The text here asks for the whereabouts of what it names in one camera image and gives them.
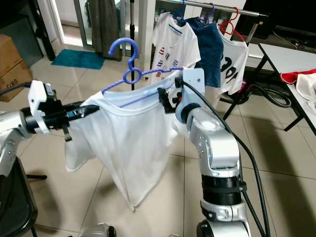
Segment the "black cable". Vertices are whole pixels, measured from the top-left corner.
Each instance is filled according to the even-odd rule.
[[[13,91],[15,89],[18,89],[18,88],[21,88],[21,87],[27,87],[27,88],[30,88],[31,86],[31,83],[30,82],[25,82],[25,83],[21,83],[21,84],[18,84],[18,85],[15,85],[15,86],[12,86],[8,89],[5,89],[3,91],[0,91],[0,96],[6,94],[6,93],[9,93],[10,91]]]
[[[279,107],[282,107],[282,108],[290,108],[292,106],[291,100],[288,98],[287,95],[283,94],[282,92],[279,92],[277,90],[270,89],[270,88],[263,88],[263,87],[261,87],[260,85],[258,85],[256,83],[252,84],[252,86],[253,86],[254,89],[252,89],[250,92],[248,92],[247,95],[243,99],[238,101],[237,105],[245,103],[249,99],[249,96],[254,91],[260,91],[261,94],[265,98],[267,98],[271,103],[275,104],[276,106],[279,106]],[[276,95],[281,97],[282,100],[285,101],[285,104],[283,104],[283,103],[279,102],[278,100],[276,100],[269,92],[275,93]],[[221,98],[220,100],[223,101],[223,102],[229,103],[229,104],[233,103],[233,100],[228,100],[228,99],[225,99],[225,98]]]
[[[219,115],[219,113],[214,109],[214,107],[208,102],[208,100],[201,94],[199,93],[193,86],[191,86],[190,84],[186,83],[185,81],[183,82],[183,85],[187,86],[189,89],[191,89],[196,95],[198,95],[198,97],[210,108],[210,110],[216,115],[216,117],[222,122],[222,124],[224,125],[225,129],[230,132],[235,138],[236,140],[241,144],[241,146],[245,149],[246,153],[248,154],[253,169],[254,169],[254,173],[255,173],[255,177],[256,177],[256,181],[257,181],[257,186],[258,186],[258,192],[259,192],[259,198],[260,198],[260,203],[261,203],[261,208],[262,208],[262,213],[263,213],[263,219],[264,219],[264,224],[265,224],[265,232],[263,231],[263,228],[261,226],[261,223],[259,221],[258,216],[255,213],[255,210],[249,200],[249,197],[247,195],[246,192],[242,192],[244,197],[245,197],[245,201],[250,209],[250,212],[257,224],[257,227],[260,231],[260,234],[262,237],[270,237],[270,226],[269,226],[269,220],[268,220],[268,213],[267,213],[267,208],[266,208],[266,203],[265,203],[265,198],[264,198],[264,193],[263,193],[263,188],[262,188],[262,182],[261,182],[261,178],[260,178],[260,174],[259,174],[259,170],[258,170],[258,166],[256,163],[256,160],[253,156],[253,154],[251,153],[251,151],[248,149],[248,147],[243,143],[243,141],[236,135],[233,133],[233,131],[231,130],[231,128],[228,126],[228,124],[223,120],[223,118]],[[241,175],[240,179],[241,181],[243,181],[243,177],[242,177],[242,172],[240,172]]]

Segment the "clothing rack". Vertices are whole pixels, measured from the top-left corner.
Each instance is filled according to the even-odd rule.
[[[182,0],[159,0],[159,1],[183,4]],[[190,5],[190,6],[199,6],[199,7],[213,8],[213,6],[208,4],[208,3],[200,3],[200,2],[189,1],[189,0],[184,1],[184,4],[185,5]],[[216,10],[237,13],[237,10],[235,8],[229,7],[229,6],[222,6],[222,5],[214,4],[214,8]],[[251,39],[252,39],[252,37],[253,37],[253,35],[255,34],[255,31],[257,30],[258,26],[263,24],[262,19],[266,18],[266,17],[269,17],[269,16],[266,15],[266,14],[259,13],[259,12],[247,11],[247,10],[242,10],[242,9],[238,10],[238,13],[241,14],[241,15],[258,17],[258,21],[253,24],[253,27],[252,27],[252,29],[251,29],[251,31],[249,33],[249,36],[246,39],[246,43],[249,44]]]

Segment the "wall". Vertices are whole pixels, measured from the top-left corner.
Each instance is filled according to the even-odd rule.
[[[74,0],[55,0],[61,21],[78,23]]]

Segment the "tiled floor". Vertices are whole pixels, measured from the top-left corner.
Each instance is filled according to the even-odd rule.
[[[52,66],[43,58],[31,71],[35,78],[51,83],[63,103],[70,103],[120,79],[125,63],[126,59],[122,63],[105,61],[98,71]],[[126,84],[114,88],[129,89]],[[11,102],[1,102],[0,111],[25,107],[26,98],[24,89]],[[219,112],[227,108],[219,103]],[[316,137],[304,122],[284,132],[293,119],[291,109],[278,108],[256,95],[228,118],[232,130],[256,157],[274,237],[316,233]],[[18,150],[27,173],[48,175],[45,181],[31,183],[39,208],[36,230],[40,237],[77,237],[100,222],[114,225],[119,237],[195,236],[196,225],[203,219],[199,206],[202,192],[197,153],[189,140],[178,137],[174,141],[162,180],[133,213],[98,160],[89,161],[75,173],[66,172],[62,135],[35,135]],[[253,169],[244,150],[240,152],[248,193],[262,220]],[[259,237],[248,216],[252,236]]]

